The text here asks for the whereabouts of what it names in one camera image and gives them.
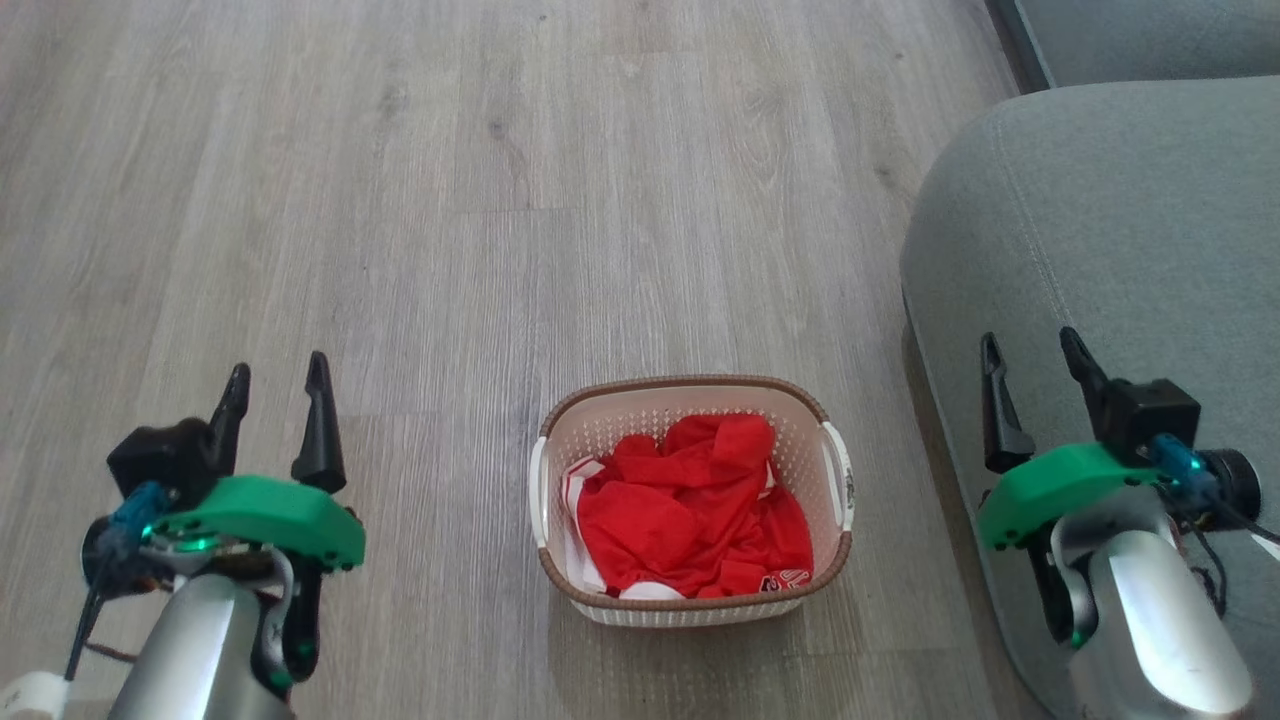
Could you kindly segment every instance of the white plastic basket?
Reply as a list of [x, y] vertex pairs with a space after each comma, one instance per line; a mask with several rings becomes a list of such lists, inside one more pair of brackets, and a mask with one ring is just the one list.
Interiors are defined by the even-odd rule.
[[[584, 456], [613, 450], [625, 436], [662, 437], [686, 415], [758, 413], [777, 434], [778, 482], [799, 501], [813, 539], [814, 579], [778, 592], [714, 600], [618, 600], [573, 587], [564, 571], [564, 533], [572, 521], [552, 492]], [[584, 615], [605, 625], [695, 628], [773, 618], [826, 587], [849, 557], [854, 475], [840, 433], [822, 406], [774, 378], [694, 375], [598, 386], [564, 398], [547, 418], [529, 461], [529, 516], [547, 577]]]

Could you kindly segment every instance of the basket handle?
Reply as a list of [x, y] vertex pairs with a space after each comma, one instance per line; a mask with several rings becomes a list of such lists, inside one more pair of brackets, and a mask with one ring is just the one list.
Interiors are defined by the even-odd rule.
[[547, 520], [547, 483], [543, 482], [543, 466], [547, 464], [543, 456], [547, 450], [547, 437], [538, 438], [534, 451], [529, 457], [529, 524], [534, 528], [534, 542], [538, 548], [547, 547], [547, 536], [550, 534]]
[[849, 450], [845, 447], [845, 438], [840, 437], [840, 430], [831, 423], [822, 424], [823, 443], [827, 452], [838, 466], [827, 469], [827, 480], [831, 483], [831, 497], [838, 500], [836, 506], [836, 521], [841, 529], [849, 532], [854, 527], [854, 464], [849, 460]]

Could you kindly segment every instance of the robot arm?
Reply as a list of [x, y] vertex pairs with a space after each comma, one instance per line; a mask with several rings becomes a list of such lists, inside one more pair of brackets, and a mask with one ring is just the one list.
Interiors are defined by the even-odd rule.
[[1225, 596], [1206, 594], [1170, 514], [1216, 529], [1256, 519], [1257, 478], [1235, 451], [1189, 450], [1199, 405], [1178, 386], [1108, 379], [1075, 331], [1061, 340], [1098, 442], [1033, 457], [1000, 348], [983, 337], [986, 460], [1001, 478], [979, 539], [1027, 551], [1050, 634], [1075, 650], [1082, 717], [1235, 717], [1253, 680], [1220, 620]]
[[311, 356], [297, 482], [233, 474], [248, 383], [237, 365], [209, 423], [138, 428], [108, 457], [125, 500], [84, 538], [90, 591], [65, 682], [104, 602], [175, 587], [111, 719], [293, 717], [289, 693], [319, 659], [323, 578], [365, 560], [364, 527], [332, 497], [347, 480], [328, 360]]

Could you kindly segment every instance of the cable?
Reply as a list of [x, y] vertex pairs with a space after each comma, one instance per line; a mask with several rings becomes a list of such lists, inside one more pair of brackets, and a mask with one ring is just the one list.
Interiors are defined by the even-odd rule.
[[280, 577], [280, 601], [276, 602], [262, 616], [262, 655], [265, 656], [273, 673], [288, 673], [284, 662], [284, 647], [280, 638], [284, 635], [284, 619], [289, 614], [289, 605], [293, 602], [296, 587], [293, 583], [293, 562], [278, 548], [271, 548], [271, 560], [275, 573]]
[[1162, 486], [1156, 486], [1156, 492], [1165, 501], [1165, 505], [1174, 511], [1174, 514], [1178, 516], [1178, 520], [1181, 520], [1183, 523], [1190, 527], [1192, 533], [1196, 536], [1196, 539], [1199, 541], [1201, 547], [1204, 548], [1204, 555], [1208, 555], [1210, 561], [1213, 562], [1213, 569], [1217, 570], [1217, 577], [1219, 577], [1216, 588], [1217, 592], [1215, 594], [1210, 592], [1208, 588], [1206, 588], [1206, 592], [1210, 594], [1210, 600], [1212, 600], [1213, 602], [1213, 611], [1217, 612], [1219, 618], [1222, 618], [1224, 615], [1226, 615], [1226, 566], [1222, 565], [1222, 559], [1219, 557], [1217, 551], [1215, 551], [1208, 544], [1208, 538], [1204, 537], [1204, 530], [1202, 530], [1197, 523], [1194, 523], [1187, 516], [1187, 512], [1172, 498], [1172, 496], [1169, 495], [1169, 491], [1165, 489]]
[[131, 655], [128, 652], [115, 650], [114, 647], [108, 647], [102, 643], [84, 643], [84, 650], [96, 652], [102, 657], [110, 657], [111, 660], [116, 660], [119, 662], [128, 662], [131, 665], [138, 661], [137, 655]]
[[1199, 525], [1192, 523], [1192, 532], [1196, 533], [1196, 539], [1199, 541], [1201, 547], [1204, 548], [1204, 555], [1208, 555], [1213, 568], [1217, 570], [1219, 583], [1217, 583], [1217, 597], [1213, 598], [1213, 610], [1217, 611], [1217, 616], [1221, 618], [1226, 615], [1226, 568], [1222, 565], [1222, 559], [1217, 556], [1217, 552], [1208, 544], [1208, 538], [1204, 537], [1204, 530], [1199, 529]]
[[1249, 520], [1239, 510], [1231, 507], [1230, 505], [1222, 502], [1221, 500], [1219, 500], [1216, 497], [1212, 497], [1212, 496], [1210, 496], [1210, 500], [1213, 501], [1213, 509], [1215, 510], [1217, 510], [1222, 515], [1226, 515], [1231, 520], [1235, 520], [1244, 529], [1249, 530], [1251, 533], [1253, 533], [1253, 534], [1256, 534], [1256, 536], [1258, 536], [1258, 537], [1261, 537], [1263, 539], [1268, 539], [1268, 541], [1271, 541], [1271, 542], [1274, 542], [1276, 544], [1280, 544], [1280, 536], [1277, 536], [1276, 533], [1272, 533], [1271, 530], [1263, 528], [1262, 525], [1254, 523], [1253, 520]]
[[1199, 578], [1201, 584], [1204, 585], [1204, 594], [1210, 597], [1217, 597], [1217, 583], [1213, 582], [1213, 575], [1203, 568], [1192, 568], [1192, 574]]
[[93, 632], [93, 625], [97, 623], [97, 615], [102, 611], [102, 593], [99, 592], [99, 587], [102, 583], [102, 575], [105, 575], [102, 571], [95, 574], [93, 584], [90, 585], [88, 592], [84, 593], [84, 605], [81, 607], [81, 619], [76, 625], [76, 639], [72, 641], [72, 651], [67, 659], [67, 671], [63, 673], [63, 679], [68, 683], [76, 679], [76, 670], [79, 667], [81, 653], [84, 652], [84, 643], [88, 642], [88, 635]]

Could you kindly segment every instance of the brown basket rim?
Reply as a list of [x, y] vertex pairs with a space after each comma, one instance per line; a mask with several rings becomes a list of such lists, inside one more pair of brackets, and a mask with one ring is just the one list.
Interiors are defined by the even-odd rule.
[[561, 400], [552, 411], [547, 414], [547, 419], [543, 421], [543, 427], [539, 429], [538, 434], [541, 437], [550, 437], [552, 429], [556, 428], [556, 423], [559, 421], [561, 416], [568, 411], [570, 407], [589, 400], [593, 397], [600, 397], [602, 395], [613, 395], [618, 392], [631, 392], [637, 389], [659, 389], [669, 387], [699, 387], [699, 386], [746, 386], [746, 387], [763, 387], [768, 389], [782, 391], [800, 402], [803, 402], [818, 419], [819, 423], [826, 423], [829, 420], [827, 411], [822, 409], [822, 405], [804, 388], [795, 383], [782, 380], [778, 378], [771, 378], [768, 375], [730, 375], [730, 374], [712, 374], [712, 375], [662, 375], [657, 378], [641, 378], [635, 380], [621, 380], [616, 383], [604, 383], [591, 387], [585, 387], [577, 392], [570, 393], [564, 400]]
[[[657, 388], [669, 388], [669, 387], [699, 387], [699, 386], [746, 386], [746, 387], [763, 387], [768, 389], [777, 389], [786, 392], [787, 395], [795, 397], [803, 402], [813, 414], [819, 423], [827, 423], [827, 411], [822, 409], [822, 405], [808, 392], [805, 392], [800, 386], [782, 380], [778, 378], [771, 378], [767, 375], [735, 375], [735, 374], [712, 374], [712, 375], [664, 375], [657, 378], [643, 378], [636, 380], [622, 380], [616, 383], [604, 383], [598, 386], [591, 386], [582, 388], [577, 392], [568, 395], [564, 400], [559, 401], [550, 413], [547, 414], [547, 420], [543, 421], [543, 427], [539, 430], [540, 437], [550, 437], [552, 430], [559, 421], [561, 416], [568, 411], [570, 407], [577, 405], [579, 402], [599, 397], [602, 395], [613, 395], [617, 392], [630, 392], [636, 389], [657, 389]], [[753, 605], [768, 605], [773, 602], [786, 602], [788, 600], [800, 600], [808, 597], [822, 588], [831, 584], [836, 579], [836, 575], [845, 568], [845, 562], [849, 560], [849, 551], [852, 547], [854, 534], [850, 530], [844, 530], [840, 533], [840, 544], [836, 547], [836, 556], [832, 557], [831, 565], [822, 571], [820, 575], [814, 578], [814, 580], [806, 585], [799, 588], [791, 588], [778, 592], [768, 593], [753, 593], [741, 594], [735, 597], [717, 597], [717, 598], [686, 598], [686, 600], [620, 600], [616, 597], [609, 597], [607, 594], [589, 593], [575, 588], [564, 575], [561, 574], [559, 569], [556, 568], [556, 562], [552, 560], [552, 553], [545, 547], [538, 548], [538, 559], [543, 566], [543, 571], [547, 573], [547, 578], [550, 579], [552, 584], [556, 585], [562, 593], [567, 594], [570, 600], [588, 607], [598, 607], [600, 610], [625, 610], [632, 612], [691, 612], [699, 610], [732, 610], [737, 607], [749, 607]]]
[[686, 598], [686, 600], [620, 600], [607, 594], [589, 593], [575, 588], [564, 575], [556, 568], [552, 552], [545, 547], [538, 548], [538, 559], [541, 561], [543, 571], [550, 578], [552, 584], [570, 600], [588, 607], [600, 610], [628, 610], [639, 612], [692, 612], [698, 610], [733, 610], [736, 607], [749, 607], [753, 605], [769, 605], [773, 602], [786, 602], [800, 600], [820, 591], [831, 584], [845, 568], [849, 560], [849, 550], [852, 547], [854, 533], [844, 530], [840, 533], [840, 544], [836, 546], [836, 556], [831, 559], [831, 565], [808, 585], [790, 588], [778, 592], [758, 592], [753, 594], [739, 594], [733, 597], [713, 598]]

